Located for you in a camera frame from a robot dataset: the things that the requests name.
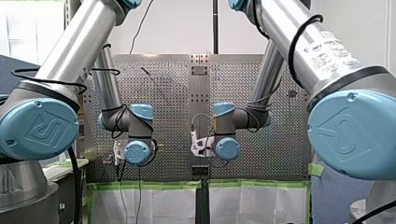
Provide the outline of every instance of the green tape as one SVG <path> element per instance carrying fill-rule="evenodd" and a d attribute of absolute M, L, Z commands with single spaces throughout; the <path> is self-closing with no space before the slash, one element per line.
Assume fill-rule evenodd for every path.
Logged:
<path fill-rule="evenodd" d="M 322 176 L 324 171 L 324 166 L 316 163 L 308 164 L 308 173 L 310 175 Z"/>
<path fill-rule="evenodd" d="M 122 189 L 198 189 L 201 187 L 200 181 L 180 181 L 180 182 L 139 182 L 122 181 Z M 120 182 L 93 183 L 88 184 L 94 191 L 120 189 Z"/>
<path fill-rule="evenodd" d="M 251 179 L 209 180 L 210 188 L 235 188 L 241 186 L 304 189 L 309 186 L 309 181 L 275 181 L 275 180 L 254 180 L 254 179 L 253 180 Z"/>
<path fill-rule="evenodd" d="M 209 180 L 210 188 L 237 188 L 241 187 L 241 180 L 232 179 L 211 179 Z"/>
<path fill-rule="evenodd" d="M 88 215 L 88 224 L 92 224 L 92 211 L 93 211 L 93 188 L 92 185 L 87 185 L 87 215 Z"/>
<path fill-rule="evenodd" d="M 311 183 L 308 182 L 306 188 L 306 215 L 305 215 L 305 223 L 310 224 L 311 220 Z"/>

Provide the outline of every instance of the robotic arm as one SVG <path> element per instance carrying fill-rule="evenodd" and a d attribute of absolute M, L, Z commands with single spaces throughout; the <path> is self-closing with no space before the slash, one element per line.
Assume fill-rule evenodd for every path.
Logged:
<path fill-rule="evenodd" d="M 323 28 L 320 16 L 312 16 L 298 0 L 229 3 L 271 40 L 248 107 L 241 110 L 231 103 L 214 107 L 216 154 L 227 160 L 230 157 L 222 156 L 222 151 L 239 151 L 234 130 L 268 124 L 269 113 L 264 108 L 276 90 L 285 59 L 296 83 L 310 95 L 308 136 L 318 155 L 344 175 L 395 179 L 395 77 L 383 67 L 361 64 Z"/>
<path fill-rule="evenodd" d="M 78 135 L 78 94 L 95 65 L 112 68 L 106 40 L 115 25 L 141 0 L 86 0 L 35 75 L 20 81 L 0 106 L 0 157 L 44 160 L 66 151 Z M 153 109 L 123 105 L 117 80 L 109 72 L 93 74 L 100 98 L 99 123 L 128 132 L 125 159 L 144 164 L 151 155 Z"/>

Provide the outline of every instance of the metal post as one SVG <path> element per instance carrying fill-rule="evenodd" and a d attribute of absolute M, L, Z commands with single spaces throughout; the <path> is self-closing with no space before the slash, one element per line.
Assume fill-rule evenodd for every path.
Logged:
<path fill-rule="evenodd" d="M 219 0 L 213 0 L 213 53 L 219 54 Z"/>
<path fill-rule="evenodd" d="M 283 58 L 273 41 L 269 41 L 262 58 L 256 85 L 250 98 L 250 106 L 263 106 L 270 104 L 268 97 L 278 86 L 282 78 Z"/>
<path fill-rule="evenodd" d="M 94 65 L 97 68 L 114 68 L 109 45 L 104 46 Z M 120 88 L 116 76 L 108 71 L 100 71 L 93 72 L 92 77 L 96 91 L 98 92 L 99 105 L 102 110 L 109 110 L 122 106 Z"/>

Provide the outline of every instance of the black rubber ring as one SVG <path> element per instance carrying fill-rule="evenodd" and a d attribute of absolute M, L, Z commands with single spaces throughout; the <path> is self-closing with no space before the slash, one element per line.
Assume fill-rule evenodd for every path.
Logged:
<path fill-rule="evenodd" d="M 328 96 L 336 91 L 343 89 L 345 86 L 351 84 L 352 82 L 355 82 L 355 81 L 357 81 L 361 78 L 364 78 L 364 77 L 370 77 L 373 75 L 384 74 L 384 73 L 389 73 L 389 71 L 382 66 L 373 66 L 373 67 L 363 68 L 357 72 L 354 72 L 347 76 L 341 77 L 340 79 L 338 79 L 337 81 L 335 81 L 334 83 L 332 83 L 331 85 L 329 85 L 328 87 L 323 89 L 320 93 L 318 93 L 311 100 L 311 102 L 309 102 L 307 110 L 308 110 L 308 112 L 311 112 L 312 109 L 315 107 L 315 105 L 320 100 L 322 100 L 326 96 Z"/>
<path fill-rule="evenodd" d="M 131 136 L 131 135 L 128 135 L 128 138 L 151 139 L 152 136 Z"/>
<path fill-rule="evenodd" d="M 214 136 L 228 136 L 228 135 L 235 135 L 235 133 L 215 133 Z"/>
<path fill-rule="evenodd" d="M 62 102 L 67 103 L 68 105 L 70 105 L 70 107 L 73 108 L 73 110 L 77 113 L 79 110 L 79 105 L 74 102 L 73 100 L 70 100 L 69 98 L 65 97 L 64 95 L 47 89 L 45 87 L 39 86 L 39 85 L 35 85 L 33 83 L 29 83 L 29 82 L 19 82 L 17 87 L 15 89 L 22 89 L 22 90 L 27 90 L 27 91 L 34 91 L 37 93 L 41 93 L 44 94 L 50 98 L 56 99 L 56 100 L 60 100 Z"/>

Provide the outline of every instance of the light blue joint cap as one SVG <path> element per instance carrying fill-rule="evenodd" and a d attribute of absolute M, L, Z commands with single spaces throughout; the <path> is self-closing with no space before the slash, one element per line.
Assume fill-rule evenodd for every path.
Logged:
<path fill-rule="evenodd" d="M 103 129 L 103 130 L 107 130 L 107 128 L 105 127 L 105 125 L 103 124 L 103 115 L 102 113 L 100 113 L 99 117 L 98 117 L 98 126 Z"/>
<path fill-rule="evenodd" d="M 318 155 L 341 174 L 396 179 L 396 99 L 376 91 L 339 91 L 312 110 L 308 137 Z"/>
<path fill-rule="evenodd" d="M 130 142 L 125 148 L 125 160 L 132 165 L 143 165 L 150 157 L 150 148 L 141 141 Z"/>
<path fill-rule="evenodd" d="M 235 11 L 242 9 L 247 0 L 228 0 L 228 5 Z"/>
<path fill-rule="evenodd" d="M 66 151 L 78 136 L 78 117 L 62 101 L 25 101 L 0 118 L 0 152 L 16 160 L 38 161 Z"/>
<path fill-rule="evenodd" d="M 216 155 L 225 161 L 233 161 L 239 156 L 240 146 L 238 141 L 225 137 L 216 144 Z"/>
<path fill-rule="evenodd" d="M 231 113 L 235 110 L 235 105 L 231 102 L 217 103 L 213 106 L 213 111 L 216 117 L 220 117 Z"/>
<path fill-rule="evenodd" d="M 153 119 L 153 108 L 151 105 L 131 105 L 132 112 L 141 119 Z"/>
<path fill-rule="evenodd" d="M 136 9 L 142 5 L 142 0 L 122 0 L 129 9 Z"/>

